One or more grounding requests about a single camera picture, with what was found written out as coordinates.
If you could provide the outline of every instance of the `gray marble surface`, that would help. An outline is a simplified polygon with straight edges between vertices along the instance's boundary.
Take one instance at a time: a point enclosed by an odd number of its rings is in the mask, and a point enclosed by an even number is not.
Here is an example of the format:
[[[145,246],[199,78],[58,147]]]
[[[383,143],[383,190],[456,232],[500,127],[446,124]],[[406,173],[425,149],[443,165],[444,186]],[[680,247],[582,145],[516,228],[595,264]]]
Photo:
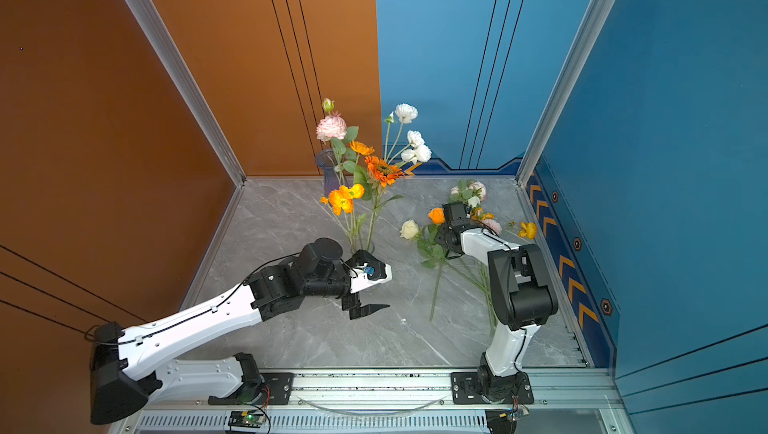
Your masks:
[[[481,178],[488,188],[483,203],[497,220],[525,220],[511,178]],[[307,298],[301,308],[253,327],[237,330],[187,353],[186,359],[216,359],[236,352],[253,353],[260,366],[396,367],[474,366],[491,343],[483,294],[446,269],[438,291],[435,317],[429,322],[436,269],[421,266],[415,242],[399,237],[407,219],[429,223],[427,213],[447,201],[457,179],[416,178],[398,181],[389,195],[405,198],[385,206],[375,227],[374,254],[390,263],[393,279],[361,293],[363,304],[391,307],[350,321],[340,301]],[[332,213],[323,206],[319,179],[249,179],[197,302],[240,282],[254,267],[301,250],[318,237],[349,246]],[[506,229],[502,237],[513,239]],[[581,352],[562,317],[562,309],[534,337],[526,366],[582,366]]]

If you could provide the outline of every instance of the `blue wall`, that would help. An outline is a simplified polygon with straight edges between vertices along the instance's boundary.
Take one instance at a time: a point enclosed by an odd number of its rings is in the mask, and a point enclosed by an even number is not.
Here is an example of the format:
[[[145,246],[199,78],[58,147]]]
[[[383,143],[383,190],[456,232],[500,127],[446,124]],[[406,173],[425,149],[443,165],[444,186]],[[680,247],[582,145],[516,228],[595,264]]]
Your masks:
[[[451,168],[504,165],[528,146],[589,1],[376,0],[383,116],[416,106]]]
[[[768,323],[767,93],[768,0],[617,0],[544,150],[620,311],[640,434],[768,389],[768,329],[706,347]]]

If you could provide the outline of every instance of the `clear vase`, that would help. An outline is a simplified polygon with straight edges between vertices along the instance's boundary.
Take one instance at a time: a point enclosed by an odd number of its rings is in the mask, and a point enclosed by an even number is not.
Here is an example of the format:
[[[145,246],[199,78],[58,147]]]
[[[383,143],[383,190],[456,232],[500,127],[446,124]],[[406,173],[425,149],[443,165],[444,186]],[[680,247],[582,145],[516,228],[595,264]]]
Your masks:
[[[341,186],[339,174],[333,170],[336,167],[336,156],[333,155],[333,149],[325,149],[318,152],[315,156],[315,163],[322,169],[322,185],[326,196],[328,196]],[[346,185],[346,178],[342,176],[342,179],[344,185]]]

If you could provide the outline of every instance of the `black line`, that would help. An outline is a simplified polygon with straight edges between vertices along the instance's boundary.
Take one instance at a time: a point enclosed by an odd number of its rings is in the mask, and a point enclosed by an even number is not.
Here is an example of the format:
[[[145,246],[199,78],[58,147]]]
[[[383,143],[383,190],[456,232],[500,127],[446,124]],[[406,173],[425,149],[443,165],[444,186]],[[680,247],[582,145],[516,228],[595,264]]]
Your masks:
[[[638,369],[638,370],[635,370],[635,371],[632,371],[632,372],[628,372],[628,373],[626,373],[626,374],[622,374],[621,376],[617,377],[616,379],[617,379],[617,380],[619,380],[619,379],[621,379],[622,377],[627,377],[627,376],[631,376],[632,374],[637,374],[637,373],[638,373],[638,372],[640,372],[640,371],[645,371],[646,369],[650,369],[651,367],[660,366],[661,364],[664,364],[665,362],[674,361],[674,360],[676,360],[676,359],[679,359],[680,357],[685,357],[685,356],[687,356],[688,354],[693,354],[694,352],[699,352],[700,350],[709,349],[710,347],[712,347],[712,346],[716,346],[717,344],[726,343],[726,342],[728,342],[728,341],[730,341],[730,340],[734,340],[736,337],[745,336],[746,334],[751,334],[751,333],[753,333],[753,332],[755,332],[755,331],[758,331],[758,330],[761,330],[761,329],[765,329],[766,327],[768,327],[768,324],[763,324],[763,325],[761,325],[761,326],[759,326],[759,327],[755,327],[754,329],[750,329],[750,330],[744,331],[743,333],[740,333],[740,334],[736,334],[736,335],[734,335],[734,336],[731,336],[731,337],[726,337],[725,339],[723,339],[723,340],[719,340],[719,341],[717,341],[716,343],[707,344],[706,346],[701,346],[701,347],[699,347],[699,348],[697,348],[697,349],[694,349],[694,350],[691,350],[691,351],[688,351],[688,352],[684,352],[684,353],[682,353],[682,354],[679,354],[678,356],[675,356],[675,357],[670,357],[670,358],[669,358],[669,359],[667,359],[667,360],[663,360],[663,361],[660,361],[660,362],[656,362],[655,364],[651,364],[650,366],[645,366],[645,367],[644,367],[644,368],[642,368],[642,369]]]
[[[498,59],[498,48],[502,45],[502,38],[504,37],[504,28],[507,26],[507,16],[509,15],[510,5],[512,5],[512,0],[507,1],[507,9],[504,12],[504,22],[502,22],[502,32],[498,36],[498,43],[496,44],[496,54],[493,56],[493,64],[491,65],[491,76],[488,78],[488,85],[485,87],[485,97],[483,98],[482,107],[480,108],[480,118],[478,119],[478,129],[475,131],[475,140],[472,141],[472,151],[469,153],[467,169],[469,168],[469,164],[472,163],[472,156],[475,154],[475,144],[478,141],[478,132],[480,131],[480,125],[482,124],[482,112],[485,110],[485,102],[488,100],[488,91],[491,89],[491,82],[493,82],[493,71],[496,68],[496,59]]]
[[[315,123],[320,122],[320,119],[315,117],[315,109],[312,107],[312,93],[310,92],[310,83],[306,80],[306,70],[304,69],[304,60],[301,58],[301,49],[299,48],[299,37],[296,36],[296,27],[293,25],[293,15],[290,12],[290,4],[286,0],[286,8],[288,9],[288,19],[290,20],[290,28],[293,31],[293,42],[296,43],[296,53],[299,55],[299,64],[301,65],[301,73],[304,76],[304,85],[306,86],[306,95],[310,99],[310,112],[312,112],[312,119]]]
[[[762,359],[755,359],[754,361],[749,361],[749,362],[742,362],[740,364],[736,364],[735,366],[724,367],[723,369],[718,369],[718,370],[711,371],[711,372],[705,372],[704,374],[698,374],[696,376],[686,377],[685,379],[681,379],[679,381],[667,382],[666,384],[662,384],[661,386],[649,387],[648,389],[643,389],[641,391],[632,392],[630,394],[622,394],[621,397],[634,396],[635,394],[640,394],[641,392],[648,392],[648,391],[652,391],[654,389],[660,389],[662,387],[672,386],[673,384],[677,384],[679,382],[686,382],[686,381],[698,379],[700,377],[709,376],[711,374],[717,374],[719,372],[724,372],[724,371],[729,371],[729,370],[732,370],[732,369],[736,369],[737,367],[744,367],[744,366],[748,366],[749,364],[756,364],[757,362],[763,362],[765,360],[768,360],[768,357],[763,357]]]
[[[690,404],[698,404],[699,402],[708,402],[708,401],[717,401],[721,399],[728,399],[729,397],[736,397],[736,396],[744,396],[745,394],[755,394],[757,392],[762,391],[768,391],[768,387],[763,387],[760,389],[754,389],[751,391],[744,391],[744,392],[737,392],[736,394],[726,394],[724,396],[717,396],[717,397],[710,397],[708,399],[702,399],[698,401],[690,401],[690,402],[681,402],[680,404],[673,404],[672,406],[664,406],[664,407],[657,407],[654,409],[646,409],[644,411],[637,411],[637,412],[628,412],[630,416],[633,416],[634,414],[643,414],[645,412],[653,412],[653,411],[660,411],[664,409],[672,409],[673,407],[680,407],[680,406],[689,406]]]
[[[464,150],[467,147],[467,138],[469,138],[469,126],[472,125],[472,111],[475,110],[475,100],[478,96],[478,88],[480,87],[480,76],[482,74],[482,64],[485,62],[485,51],[488,49],[488,39],[491,38],[491,26],[493,25],[493,15],[496,12],[496,3],[498,0],[493,0],[493,10],[491,10],[491,21],[488,22],[488,34],[485,36],[485,46],[482,49],[482,59],[480,60],[480,71],[478,72],[478,83],[475,85],[475,95],[472,97],[472,107],[469,109],[469,120],[467,121],[467,131],[464,134],[464,145],[462,145],[462,158],[458,160],[458,167],[461,168],[464,163]]]
[[[86,310],[86,309],[83,309],[82,307],[80,307],[80,306],[78,306],[78,305],[74,305],[74,304],[72,304],[72,303],[70,303],[70,302],[67,302],[67,301],[63,300],[61,297],[57,297],[56,295],[53,295],[53,294],[51,294],[51,293],[47,293],[47,292],[45,292],[43,289],[39,289],[39,288],[35,287],[34,285],[31,285],[31,284],[27,284],[27,283],[25,283],[25,282],[24,282],[23,280],[21,280],[21,279],[16,279],[16,278],[15,278],[13,275],[10,275],[10,274],[6,274],[6,273],[2,272],[1,270],[0,270],[0,275],[5,275],[6,277],[8,277],[8,278],[9,278],[9,279],[11,279],[11,280],[15,280],[16,282],[18,282],[18,283],[20,283],[20,284],[22,284],[22,285],[26,285],[26,286],[27,286],[27,287],[29,287],[30,289],[34,289],[34,290],[38,291],[39,293],[43,293],[43,294],[45,294],[45,295],[48,295],[49,297],[53,297],[53,298],[54,298],[54,299],[56,299],[56,300],[60,300],[60,301],[62,301],[64,304],[67,304],[67,305],[71,305],[71,306],[72,306],[72,307],[74,307],[75,309],[81,310],[82,312],[84,312],[84,313],[86,313],[86,314],[91,314],[93,317],[98,317],[99,319],[103,320],[105,323],[108,323],[108,322],[109,322],[109,319],[105,319],[104,317],[101,317],[99,314],[94,314],[94,313],[92,313],[90,310]]]
[[[507,49],[507,58],[504,59],[504,67],[502,68],[502,77],[498,80],[498,87],[496,87],[496,96],[493,98],[493,106],[491,106],[491,113],[488,114],[488,123],[485,124],[485,134],[482,138],[482,144],[480,146],[480,152],[478,153],[478,161],[475,163],[475,169],[480,165],[480,156],[482,156],[482,149],[485,147],[485,139],[488,137],[488,128],[491,126],[491,120],[493,119],[493,110],[496,107],[496,99],[498,99],[498,92],[502,88],[502,80],[504,80],[504,71],[507,69],[507,61],[509,60],[509,53],[512,51],[512,42],[514,41],[514,33],[518,31],[518,22],[520,22],[520,14],[523,12],[523,4],[525,0],[520,0],[520,10],[518,10],[518,18],[514,21],[514,29],[512,29],[512,39],[509,40],[509,48]]]
[[[71,285],[74,285],[74,286],[75,286],[75,287],[77,287],[78,289],[80,289],[80,290],[83,290],[83,291],[85,291],[85,292],[87,292],[87,293],[91,294],[92,296],[94,296],[94,297],[97,297],[97,298],[99,298],[99,299],[103,300],[105,303],[107,303],[107,304],[109,304],[109,305],[112,305],[113,307],[117,307],[118,309],[120,309],[120,310],[121,310],[121,311],[123,311],[124,313],[126,313],[126,314],[131,314],[133,317],[135,317],[136,319],[139,319],[140,321],[142,321],[142,322],[144,322],[144,323],[147,323],[147,322],[149,322],[149,321],[147,321],[146,319],[143,319],[143,318],[139,317],[138,315],[136,315],[136,314],[134,314],[134,313],[131,313],[129,310],[123,309],[122,307],[120,307],[120,305],[117,305],[117,304],[115,304],[115,303],[111,303],[111,302],[109,302],[108,300],[106,300],[104,297],[101,297],[101,296],[100,296],[100,295],[98,295],[98,294],[92,293],[90,290],[88,290],[88,289],[85,289],[85,288],[84,288],[82,285],[77,285],[76,283],[73,283],[71,280],[67,279],[67,278],[66,278],[66,277],[64,277],[63,275],[58,275],[58,274],[56,274],[54,271],[50,270],[49,268],[47,268],[47,267],[43,267],[43,266],[41,266],[40,264],[38,264],[38,263],[34,262],[33,260],[31,260],[31,259],[29,259],[29,258],[27,258],[27,257],[24,257],[24,256],[22,256],[20,253],[17,253],[17,252],[15,252],[15,251],[13,251],[13,250],[10,250],[8,247],[5,247],[5,246],[3,246],[2,244],[0,244],[0,248],[4,249],[5,251],[7,251],[7,252],[9,252],[9,253],[11,253],[11,254],[13,254],[14,256],[17,256],[19,259],[24,259],[25,261],[27,261],[28,263],[32,264],[33,266],[37,266],[37,267],[39,267],[40,269],[43,269],[45,272],[47,272],[47,273],[49,273],[49,274],[51,274],[51,275],[55,275],[55,276],[56,276],[56,277],[58,277],[59,279],[63,280],[65,283],[70,283]]]
[[[68,328],[68,329],[72,329],[72,330],[73,330],[73,331],[75,331],[75,332],[78,332],[78,333],[81,333],[81,334],[85,335],[85,331],[84,331],[84,330],[80,330],[80,329],[78,329],[77,327],[72,327],[71,325],[67,325],[67,324],[64,324],[64,323],[60,323],[60,322],[58,322],[57,320],[53,320],[53,319],[51,319],[50,317],[46,317],[46,316],[44,316],[43,314],[33,313],[31,310],[27,310],[27,309],[25,309],[25,308],[23,308],[23,307],[19,307],[18,305],[15,305],[15,304],[11,304],[11,303],[9,303],[9,302],[7,302],[7,301],[3,300],[3,299],[0,299],[0,303],[4,303],[5,305],[10,305],[11,307],[15,307],[15,308],[16,308],[16,309],[18,309],[18,310],[23,310],[23,311],[24,311],[25,313],[27,313],[27,314],[36,315],[37,317],[39,317],[39,318],[41,318],[41,319],[49,320],[49,321],[51,321],[51,322],[52,322],[52,323],[54,323],[54,324],[59,324],[60,326],[66,327],[66,328]]]
[[[315,57],[312,55],[312,44],[310,43],[310,32],[306,29],[306,19],[304,19],[304,7],[299,0],[299,10],[301,10],[301,21],[304,23],[304,34],[306,34],[306,45],[310,48],[310,60],[312,61],[312,72],[315,73],[315,84],[317,85],[317,98],[322,105],[322,94],[320,93],[320,81],[317,78],[317,69],[315,68]]]
[[[280,38],[283,39],[283,49],[286,52],[286,60],[288,61],[288,68],[290,69],[290,76],[293,78],[293,87],[296,89],[296,97],[299,99],[299,106],[301,107],[301,116],[304,119],[304,127],[306,128],[306,136],[310,139],[310,147],[312,148],[312,154],[317,155],[315,152],[315,143],[310,133],[310,128],[306,125],[306,115],[304,114],[304,106],[301,102],[301,95],[299,95],[299,86],[296,84],[296,76],[293,75],[293,67],[290,64],[290,57],[288,56],[288,46],[286,45],[286,38],[283,36],[283,27],[280,26],[280,18],[277,16],[277,7],[275,7],[275,0],[272,1],[272,10],[275,11],[275,21],[277,22],[277,30],[280,31]]]

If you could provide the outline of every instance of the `brown wall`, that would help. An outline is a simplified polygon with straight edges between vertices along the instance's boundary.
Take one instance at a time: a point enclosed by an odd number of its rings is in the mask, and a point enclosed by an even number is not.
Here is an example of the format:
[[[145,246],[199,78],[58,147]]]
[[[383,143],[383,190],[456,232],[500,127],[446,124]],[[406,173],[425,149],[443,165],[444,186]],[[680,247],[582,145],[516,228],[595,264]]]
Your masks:
[[[145,319],[175,312],[234,186],[125,2],[0,0],[0,25],[0,244]],[[0,271],[139,322],[1,249]],[[103,323],[2,275],[0,299]],[[82,334],[0,317],[0,431],[100,432]]]
[[[316,175],[326,96],[380,149],[376,0],[153,2],[247,175]]]

